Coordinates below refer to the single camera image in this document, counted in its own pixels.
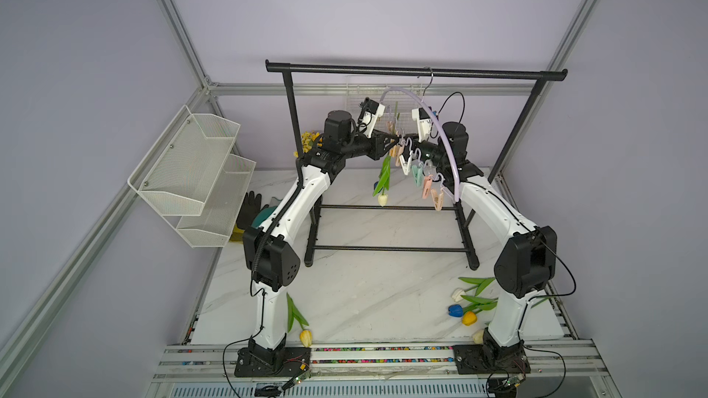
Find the purple clip hanger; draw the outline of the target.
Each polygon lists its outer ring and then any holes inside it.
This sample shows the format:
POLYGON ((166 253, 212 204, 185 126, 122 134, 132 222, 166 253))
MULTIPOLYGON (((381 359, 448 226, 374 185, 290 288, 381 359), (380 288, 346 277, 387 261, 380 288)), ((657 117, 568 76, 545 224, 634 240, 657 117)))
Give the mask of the purple clip hanger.
POLYGON ((452 186, 453 190, 446 189, 446 192, 448 193, 448 195, 450 195, 454 199, 455 202, 459 202, 460 198, 461 198, 461 189, 460 189, 461 179, 460 179, 460 175, 459 175, 459 169, 457 166, 457 160, 455 159, 455 154, 454 154, 453 148, 451 146, 451 141, 446 136, 446 134, 444 134, 444 127, 440 123, 438 116, 434 113, 433 109, 426 104, 426 102, 424 101, 424 99, 422 99, 422 97, 420 97, 418 94, 415 94, 411 90, 408 90, 407 88, 387 87, 387 88, 385 88, 385 90, 383 91, 383 94, 381 95, 381 101, 384 101, 385 96, 391 91, 404 93, 404 94, 408 95, 409 97, 411 97, 411 99, 413 99, 413 101, 415 101, 419 105, 419 107, 422 107, 426 110, 428 110, 428 109, 431 110, 431 119, 433 119, 433 126, 436 128, 437 134, 438 134, 437 139, 442 141, 442 145, 433 144, 429 140, 424 141, 424 142, 419 142, 418 138, 416 139, 416 142, 420 145, 439 146, 439 147, 445 148, 448 158, 449 158, 450 166, 451 166, 450 172, 452 173, 453 179, 454 179, 454 183, 452 186))

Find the black clothes rack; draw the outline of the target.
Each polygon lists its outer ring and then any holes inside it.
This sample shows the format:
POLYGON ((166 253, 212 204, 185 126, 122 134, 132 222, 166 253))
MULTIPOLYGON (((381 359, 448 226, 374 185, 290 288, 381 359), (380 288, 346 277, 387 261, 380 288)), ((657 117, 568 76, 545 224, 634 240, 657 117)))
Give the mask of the black clothes rack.
MULTIPOLYGON (((457 160, 461 179, 460 201, 455 202, 446 192, 446 189, 453 190, 454 179, 452 173, 441 174, 435 172, 434 169, 428 168, 422 161, 422 147, 426 145, 420 145, 416 142, 417 134, 397 136, 399 141, 398 165, 393 168, 391 184, 400 177, 412 176, 418 187, 425 189, 426 197, 431 203, 429 208, 437 211, 451 210, 455 213, 457 228, 461 236, 461 244, 455 250, 466 256, 468 266, 472 270, 478 269, 480 262, 469 232, 471 218, 465 213, 467 208, 471 210, 472 214, 479 215, 485 219, 488 224, 492 224, 494 221, 494 209, 501 208, 503 212, 501 212, 498 229, 503 236, 511 234, 511 228, 518 226, 521 228, 522 241, 526 243, 538 241, 547 251, 551 251, 555 237, 552 229, 544 227, 539 232, 535 232, 531 227, 530 221, 523 220, 516 214, 511 214, 509 206, 503 202, 501 195, 497 195, 490 186, 493 180, 492 176, 484 175, 479 167, 468 160, 466 147, 468 146, 469 136, 466 128, 457 122, 442 123, 442 126, 444 127, 444 134, 451 141, 455 159, 457 160)), ((433 126, 429 141, 436 145, 442 145, 442 141, 438 140, 437 136, 437 130, 433 126)), ((373 205, 375 209, 390 208, 389 199, 386 207, 381 207, 375 196, 374 198, 376 200, 373 205)), ((307 217, 310 221, 310 229, 307 245, 302 256, 302 261, 306 266, 313 265, 315 252, 319 248, 317 241, 320 217, 322 210, 326 207, 323 195, 321 203, 316 206, 310 217, 307 217)))

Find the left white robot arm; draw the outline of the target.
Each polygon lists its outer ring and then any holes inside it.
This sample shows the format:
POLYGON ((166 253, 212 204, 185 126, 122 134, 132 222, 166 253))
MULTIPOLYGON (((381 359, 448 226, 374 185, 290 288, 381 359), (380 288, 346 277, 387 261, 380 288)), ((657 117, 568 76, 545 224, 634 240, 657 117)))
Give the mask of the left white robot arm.
POLYGON ((347 160, 364 156, 378 160, 398 141, 397 136, 375 128, 384 113, 385 106, 377 103, 361 110, 357 119, 343 110, 330 112, 322 134, 307 152, 298 155, 298 177, 285 199, 260 226, 244 233, 243 248, 260 313, 254 335, 239 350, 235 377, 275 376, 285 367, 287 357, 309 353, 308 348, 287 347, 293 326, 287 290, 303 260, 294 249, 296 237, 347 160))

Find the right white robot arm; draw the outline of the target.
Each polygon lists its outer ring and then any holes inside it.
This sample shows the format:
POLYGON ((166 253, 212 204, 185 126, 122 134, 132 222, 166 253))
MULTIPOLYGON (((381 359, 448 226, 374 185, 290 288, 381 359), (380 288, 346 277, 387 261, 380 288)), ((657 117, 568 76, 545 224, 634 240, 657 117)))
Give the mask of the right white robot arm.
POLYGON ((469 135, 462 123, 437 126, 442 129, 437 142, 420 141, 418 148, 440 175, 438 193, 453 198, 462 230, 468 230, 465 211, 469 210, 501 245, 493 266, 493 277, 501 291, 492 300, 492 320, 482 331, 480 344, 455 347, 458 370, 520 371, 525 357, 525 319, 533 307, 547 300, 545 288, 556 273, 557 234, 510 206, 479 167, 466 158, 469 135))

